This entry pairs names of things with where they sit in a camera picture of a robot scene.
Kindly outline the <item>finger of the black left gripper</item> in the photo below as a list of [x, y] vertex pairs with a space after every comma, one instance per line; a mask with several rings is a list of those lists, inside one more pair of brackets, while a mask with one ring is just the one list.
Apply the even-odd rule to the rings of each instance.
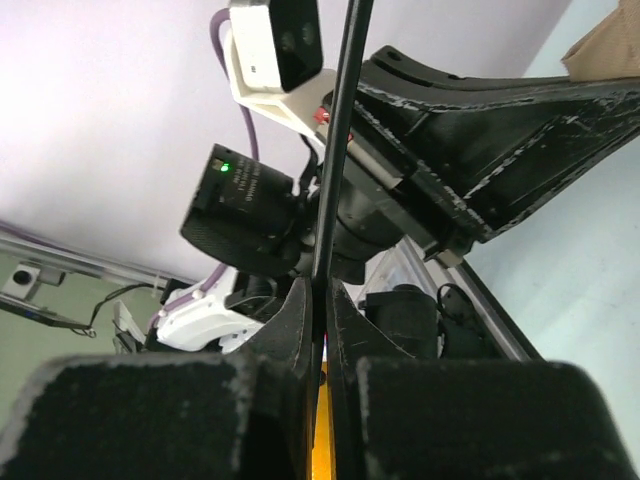
[[433, 235], [486, 242], [638, 136], [639, 82], [458, 77], [386, 46], [361, 67], [357, 131]]

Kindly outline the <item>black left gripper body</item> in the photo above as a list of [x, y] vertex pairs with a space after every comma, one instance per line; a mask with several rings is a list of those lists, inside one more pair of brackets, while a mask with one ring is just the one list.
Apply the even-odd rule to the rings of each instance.
[[363, 284], [367, 262], [404, 237], [427, 258], [446, 252], [461, 258], [476, 242], [457, 195], [402, 137], [408, 121], [426, 114], [357, 92], [336, 215], [334, 277]]

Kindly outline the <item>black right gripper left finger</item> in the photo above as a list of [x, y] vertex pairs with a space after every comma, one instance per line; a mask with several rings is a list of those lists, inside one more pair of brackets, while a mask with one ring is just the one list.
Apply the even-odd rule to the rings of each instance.
[[5, 479], [307, 479], [312, 292], [221, 353], [68, 356], [27, 380], [1, 434]]

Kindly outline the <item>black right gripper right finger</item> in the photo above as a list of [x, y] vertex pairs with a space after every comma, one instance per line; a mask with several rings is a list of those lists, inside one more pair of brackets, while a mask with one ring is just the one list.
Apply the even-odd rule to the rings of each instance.
[[624, 479], [628, 455], [597, 385], [542, 360], [418, 360], [327, 299], [338, 479]]

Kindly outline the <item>tan fabric pet tent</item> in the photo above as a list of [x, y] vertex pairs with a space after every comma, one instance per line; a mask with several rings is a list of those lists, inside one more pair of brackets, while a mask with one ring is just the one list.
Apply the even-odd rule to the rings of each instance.
[[574, 82], [639, 77], [639, 1], [623, 0], [562, 58]]

